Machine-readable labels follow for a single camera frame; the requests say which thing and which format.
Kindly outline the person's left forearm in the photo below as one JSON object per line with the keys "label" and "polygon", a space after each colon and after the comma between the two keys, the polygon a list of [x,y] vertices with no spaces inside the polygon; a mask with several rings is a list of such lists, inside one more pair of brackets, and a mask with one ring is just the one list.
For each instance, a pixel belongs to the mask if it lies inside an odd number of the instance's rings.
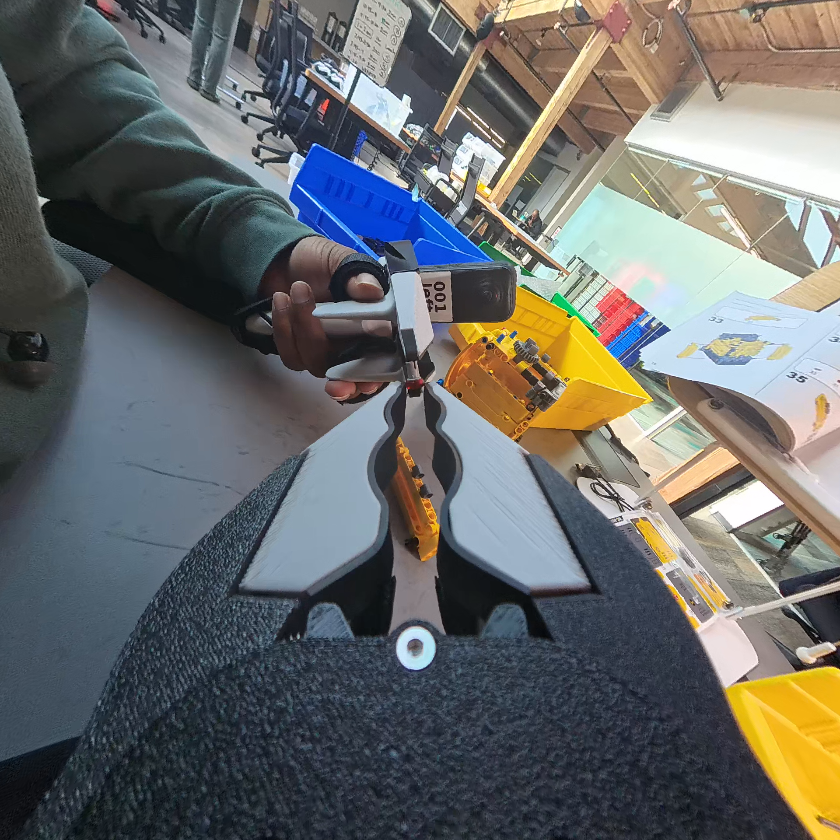
{"label": "person's left forearm", "polygon": [[244,298],[256,298],[273,258],[315,237],[205,146],[83,2],[2,2],[1,27],[38,199],[92,204]]}

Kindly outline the black drawstring toggle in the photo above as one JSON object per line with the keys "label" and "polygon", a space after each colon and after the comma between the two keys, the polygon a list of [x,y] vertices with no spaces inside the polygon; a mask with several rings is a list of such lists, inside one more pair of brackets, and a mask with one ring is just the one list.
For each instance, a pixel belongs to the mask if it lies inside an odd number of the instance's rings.
{"label": "black drawstring toggle", "polygon": [[11,362],[46,363],[50,351],[46,336],[41,332],[1,329],[7,338],[6,353]]}

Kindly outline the green storage bin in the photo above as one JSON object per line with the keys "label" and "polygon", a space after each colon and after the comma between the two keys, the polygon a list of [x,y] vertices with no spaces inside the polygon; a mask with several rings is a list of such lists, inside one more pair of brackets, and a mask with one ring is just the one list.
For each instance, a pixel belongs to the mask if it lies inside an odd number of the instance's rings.
{"label": "green storage bin", "polygon": [[554,306],[563,309],[569,315],[578,318],[586,326],[586,328],[588,328],[588,330],[596,336],[596,338],[600,337],[601,334],[597,329],[595,329],[590,321],[562,294],[560,294],[558,281],[540,278],[533,275],[533,273],[525,269],[515,259],[499,251],[498,248],[490,245],[487,241],[481,242],[479,244],[479,249],[484,252],[486,256],[489,256],[492,259],[503,260],[513,264],[518,275],[518,285],[520,287],[527,288],[533,294],[536,294],[544,300],[552,303]]}

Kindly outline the white sign board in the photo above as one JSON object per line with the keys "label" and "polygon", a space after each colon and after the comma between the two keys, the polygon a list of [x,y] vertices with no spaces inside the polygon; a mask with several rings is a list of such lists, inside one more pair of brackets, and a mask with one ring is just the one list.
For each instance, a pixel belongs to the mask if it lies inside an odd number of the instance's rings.
{"label": "white sign board", "polygon": [[411,20],[411,8],[402,1],[357,1],[342,58],[384,88]]}

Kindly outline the person's left hand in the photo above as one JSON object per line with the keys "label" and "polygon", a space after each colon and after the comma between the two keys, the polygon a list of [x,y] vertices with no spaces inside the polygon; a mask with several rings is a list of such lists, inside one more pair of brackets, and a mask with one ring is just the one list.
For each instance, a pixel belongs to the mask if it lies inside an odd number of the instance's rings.
{"label": "person's left hand", "polygon": [[331,301],[331,276],[353,253],[326,238],[308,237],[280,252],[266,268],[259,294],[271,298],[274,342],[287,368],[324,378],[347,344],[330,337],[314,311],[317,303]]}

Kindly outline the red and blue parts drawers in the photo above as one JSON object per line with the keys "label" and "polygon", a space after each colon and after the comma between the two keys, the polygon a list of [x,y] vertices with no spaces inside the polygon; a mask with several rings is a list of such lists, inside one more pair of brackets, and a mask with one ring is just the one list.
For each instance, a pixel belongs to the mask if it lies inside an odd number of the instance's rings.
{"label": "red and blue parts drawers", "polygon": [[580,257],[570,259],[568,269],[562,295],[608,352],[625,369],[633,369],[643,349],[669,328]]}

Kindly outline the yellow lego vehicle model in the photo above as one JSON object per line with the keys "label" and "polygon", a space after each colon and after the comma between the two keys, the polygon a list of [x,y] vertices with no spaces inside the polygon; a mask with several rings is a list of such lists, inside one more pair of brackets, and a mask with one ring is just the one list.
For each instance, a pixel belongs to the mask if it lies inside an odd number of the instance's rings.
{"label": "yellow lego vehicle model", "polygon": [[503,330],[481,332],[439,384],[515,442],[567,387],[533,339]]}

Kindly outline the long wooden desk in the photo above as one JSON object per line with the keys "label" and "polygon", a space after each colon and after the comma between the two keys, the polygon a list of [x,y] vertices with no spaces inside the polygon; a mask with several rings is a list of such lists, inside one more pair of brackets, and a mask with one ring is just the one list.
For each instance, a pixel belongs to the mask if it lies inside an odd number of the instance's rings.
{"label": "long wooden desk", "polygon": [[[347,102],[348,112],[353,114],[356,121],[361,121],[366,125],[365,131],[367,131],[369,135],[380,135],[384,142],[393,144],[400,151],[403,151],[406,154],[413,150],[399,137],[387,132],[377,121],[374,121],[367,113],[357,108],[351,100],[347,99],[342,94],[340,89],[333,86],[318,73],[313,72],[311,68],[305,69],[304,76],[308,79],[310,84],[323,92],[327,98],[340,102],[341,106],[344,106]],[[523,230],[513,223],[513,220],[505,217],[505,215],[502,214],[501,211],[488,200],[487,196],[484,196],[480,191],[478,191],[471,202],[479,204],[482,208],[483,214],[494,217],[500,224],[502,224],[502,226],[509,232],[509,235],[521,242],[521,245],[528,250],[533,259],[546,266],[551,266],[554,270],[559,271],[563,277],[567,277],[570,274],[568,269],[566,269],[557,259],[552,257],[535,240],[527,236]]]}

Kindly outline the white flat bar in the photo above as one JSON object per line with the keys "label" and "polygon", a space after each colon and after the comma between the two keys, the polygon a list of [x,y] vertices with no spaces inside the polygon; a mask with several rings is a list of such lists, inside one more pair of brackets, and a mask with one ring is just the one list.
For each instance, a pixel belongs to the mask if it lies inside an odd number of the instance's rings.
{"label": "white flat bar", "polygon": [[724,612],[721,615],[721,617],[731,621],[741,621],[747,617],[753,617],[765,613],[770,613],[773,611],[781,610],[783,607],[786,606],[792,606],[795,604],[808,602],[816,598],[818,599],[820,597],[832,595],[839,592],[839,589],[839,579],[835,579],[828,583],[815,586],[811,589],[804,589],[792,595],[781,597],[771,602],[766,602],[759,605],[749,605],[746,607],[740,605],[735,606],[732,609]]}

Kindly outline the yellow lego beam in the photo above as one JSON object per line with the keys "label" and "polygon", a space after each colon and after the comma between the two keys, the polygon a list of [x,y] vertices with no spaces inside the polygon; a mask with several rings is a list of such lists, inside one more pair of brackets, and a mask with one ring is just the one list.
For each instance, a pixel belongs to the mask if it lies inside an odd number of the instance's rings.
{"label": "yellow lego beam", "polygon": [[416,551],[421,561],[427,561],[438,551],[439,524],[432,503],[433,493],[427,487],[424,472],[400,437],[395,441],[395,456],[392,492],[407,528],[405,546]]}

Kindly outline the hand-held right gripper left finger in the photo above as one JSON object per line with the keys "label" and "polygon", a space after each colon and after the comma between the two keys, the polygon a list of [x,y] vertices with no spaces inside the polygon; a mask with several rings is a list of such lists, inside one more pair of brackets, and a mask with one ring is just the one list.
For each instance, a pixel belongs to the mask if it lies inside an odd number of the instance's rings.
{"label": "hand-held right gripper left finger", "polygon": [[241,595],[288,599],[301,616],[333,603],[358,635],[385,635],[395,593],[385,493],[396,474],[403,385],[389,384],[301,455],[238,584]]}

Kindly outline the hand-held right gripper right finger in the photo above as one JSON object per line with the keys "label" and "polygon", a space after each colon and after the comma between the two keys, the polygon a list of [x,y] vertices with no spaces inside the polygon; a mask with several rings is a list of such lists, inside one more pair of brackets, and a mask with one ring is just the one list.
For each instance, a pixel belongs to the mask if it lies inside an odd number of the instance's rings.
{"label": "hand-held right gripper right finger", "polygon": [[538,601],[592,594],[592,580],[529,454],[441,385],[424,394],[439,506],[437,602],[446,632],[481,632],[499,606],[547,632]]}

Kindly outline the instruction booklet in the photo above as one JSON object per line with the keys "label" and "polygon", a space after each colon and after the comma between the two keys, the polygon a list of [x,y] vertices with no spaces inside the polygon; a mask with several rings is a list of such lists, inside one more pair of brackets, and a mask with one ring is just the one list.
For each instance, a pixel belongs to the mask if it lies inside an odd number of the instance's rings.
{"label": "instruction booklet", "polygon": [[790,454],[839,427],[839,318],[733,292],[644,347],[644,369],[693,381]]}

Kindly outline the black office chair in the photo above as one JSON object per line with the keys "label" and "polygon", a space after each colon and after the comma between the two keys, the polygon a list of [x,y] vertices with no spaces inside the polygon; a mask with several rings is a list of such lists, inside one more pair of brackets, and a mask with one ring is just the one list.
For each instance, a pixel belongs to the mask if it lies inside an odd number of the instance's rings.
{"label": "black office chair", "polygon": [[301,26],[298,2],[270,2],[267,28],[259,37],[255,63],[262,72],[261,88],[244,92],[245,98],[265,99],[269,115],[244,111],[240,115],[243,124],[250,119],[267,123],[257,133],[251,153],[258,167],[269,164],[288,164],[292,152],[280,150],[265,143],[271,133],[279,140],[287,132],[286,117],[293,99],[296,98],[298,79],[306,68],[308,58],[308,30]]}

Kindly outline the white book stand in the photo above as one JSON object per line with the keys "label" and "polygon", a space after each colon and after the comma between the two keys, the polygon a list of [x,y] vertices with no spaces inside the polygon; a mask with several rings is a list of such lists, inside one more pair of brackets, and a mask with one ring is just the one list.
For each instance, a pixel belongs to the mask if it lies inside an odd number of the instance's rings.
{"label": "white book stand", "polygon": [[781,452],[705,385],[668,379],[677,402],[751,475],[768,487],[835,553],[839,553],[838,431],[795,450]]}

